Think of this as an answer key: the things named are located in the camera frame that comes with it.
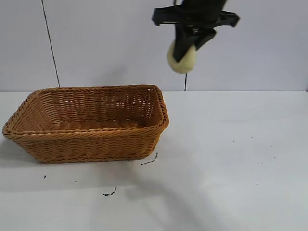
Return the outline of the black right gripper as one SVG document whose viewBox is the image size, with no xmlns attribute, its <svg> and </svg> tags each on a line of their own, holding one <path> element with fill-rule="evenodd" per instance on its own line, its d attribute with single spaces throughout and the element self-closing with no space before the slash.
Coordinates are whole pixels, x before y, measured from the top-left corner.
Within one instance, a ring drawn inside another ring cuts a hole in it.
<svg viewBox="0 0 308 231">
<path fill-rule="evenodd" d="M 225 0 L 174 0 L 168 7 L 155 8 L 152 21 L 156 26 L 173 25 L 175 44 L 173 57 L 179 62 L 188 49 L 199 50 L 216 35 L 218 26 L 236 27 L 240 17 L 223 10 Z"/>
</svg>

